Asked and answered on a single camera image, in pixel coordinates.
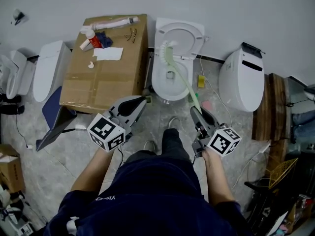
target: white toilet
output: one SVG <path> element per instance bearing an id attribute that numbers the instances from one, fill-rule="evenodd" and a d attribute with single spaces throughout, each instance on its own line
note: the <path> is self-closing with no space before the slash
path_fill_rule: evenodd
<path id="1" fill-rule="evenodd" d="M 70 58 L 71 51 L 61 40 L 41 48 L 33 84 L 36 101 L 46 101 L 58 87 L 63 85 Z"/>
<path id="2" fill-rule="evenodd" d="M 203 25 L 166 18 L 157 18 L 155 35 L 155 58 L 152 70 L 152 86 L 162 99 L 175 101 L 188 95 L 189 90 L 180 76 L 161 62 L 159 48 L 164 41 L 176 41 L 173 48 L 174 61 L 183 76 L 192 84 L 193 60 L 204 42 Z"/>
<path id="3" fill-rule="evenodd" d="M 8 99 L 26 95 L 30 89 L 35 65 L 18 51 L 11 51 L 10 58 L 1 55 L 0 86 Z"/>
<path id="4" fill-rule="evenodd" d="M 262 100 L 264 86 L 262 59 L 242 48 L 232 53 L 220 69 L 220 98 L 231 108 L 255 111 Z"/>

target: tiled floor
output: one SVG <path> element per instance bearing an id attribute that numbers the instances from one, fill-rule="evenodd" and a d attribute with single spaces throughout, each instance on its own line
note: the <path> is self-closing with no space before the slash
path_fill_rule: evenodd
<path id="1" fill-rule="evenodd" d="M 221 65 L 205 60 L 202 63 L 206 77 L 212 83 L 213 88 L 218 90 L 218 74 Z M 205 88 L 197 89 L 198 74 L 201 74 L 201 67 L 197 59 L 194 62 L 193 87 L 198 91 L 199 101 L 209 100 L 212 105 L 212 113 L 218 120 L 230 124 L 226 109 L 210 89 L 210 86 L 206 84 Z M 41 139 L 48 131 L 48 126 L 41 112 L 43 104 L 35 102 L 32 90 L 24 97 L 23 101 L 26 110 L 24 114 L 17 116 L 17 124 L 28 144 L 34 146 L 36 139 Z M 242 168 L 257 153 L 262 144 L 251 140 L 252 113 L 234 109 L 229 109 L 229 111 L 233 119 L 233 128 L 243 138 L 237 149 L 223 159 L 228 182 L 232 186 Z M 193 159 L 191 143 L 196 136 L 196 131 L 189 114 L 187 99 L 165 104 L 153 96 L 153 104 L 146 107 L 139 121 L 133 126 L 134 136 L 123 146 L 124 160 L 132 153 L 142 149 L 147 140 L 154 140 L 160 149 L 163 131 L 172 116 L 178 116 L 181 119 L 180 137 L 184 148 Z M 61 134 L 54 143 L 39 152 L 36 152 L 35 149 L 27 149 L 23 138 L 17 132 L 15 118 L 15 116 L 1 116 L 2 142 L 11 144 L 21 155 L 27 187 L 26 198 L 32 207 L 32 210 L 26 207 L 25 213 L 33 220 L 36 227 L 40 227 L 43 224 L 43 217 L 50 220 L 57 213 L 61 200 L 93 156 L 96 146 L 90 141 L 86 132 L 75 131 Z M 80 124 L 87 127 L 92 118 L 90 115 L 79 115 L 71 126 Z M 111 184 L 120 160 L 120 153 L 115 152 L 102 190 Z M 255 180 L 264 172 L 264 155 L 257 156 L 255 160 L 257 163 L 250 163 L 248 171 L 245 170 L 239 183 L 233 189 L 233 193 L 242 208 L 248 204 L 252 195 L 252 191 L 245 187 L 243 182 L 248 177 L 250 180 Z M 202 158 L 196 160 L 194 169 L 200 179 L 202 192 L 208 199 L 205 166 Z"/>

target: pink object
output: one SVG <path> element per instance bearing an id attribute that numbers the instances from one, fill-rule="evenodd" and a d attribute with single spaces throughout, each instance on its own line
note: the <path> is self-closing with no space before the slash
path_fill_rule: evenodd
<path id="1" fill-rule="evenodd" d="M 202 103 L 201 103 L 201 106 L 204 108 L 204 109 L 206 109 L 206 110 L 208 110 L 209 112 L 211 112 L 212 111 L 212 106 L 211 106 L 211 103 L 210 103 L 210 101 L 203 101 Z"/>

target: white wall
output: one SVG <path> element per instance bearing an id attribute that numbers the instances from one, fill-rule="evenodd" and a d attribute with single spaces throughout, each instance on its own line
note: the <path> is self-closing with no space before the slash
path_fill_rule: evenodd
<path id="1" fill-rule="evenodd" d="M 29 17 L 26 23 L 10 24 L 15 8 Z M 87 17 L 147 13 L 151 47 L 156 17 L 193 21 L 211 36 L 203 55 L 226 59 L 245 41 L 267 53 L 266 73 L 313 84 L 314 9 L 315 0 L 0 0 L 0 42 L 32 56 L 55 40 L 73 43 Z"/>

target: toilet lid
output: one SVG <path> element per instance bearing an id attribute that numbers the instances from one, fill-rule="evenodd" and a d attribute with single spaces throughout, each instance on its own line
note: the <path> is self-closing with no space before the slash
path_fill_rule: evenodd
<path id="1" fill-rule="evenodd" d="M 44 101 L 49 95 L 57 63 L 58 56 L 38 60 L 33 85 L 33 94 L 36 101 Z"/>
<path id="2" fill-rule="evenodd" d="M 176 41 L 173 54 L 195 59 L 203 45 L 203 35 L 194 26 L 186 23 L 170 23 L 156 31 L 155 47 L 158 49 L 164 41 Z"/>

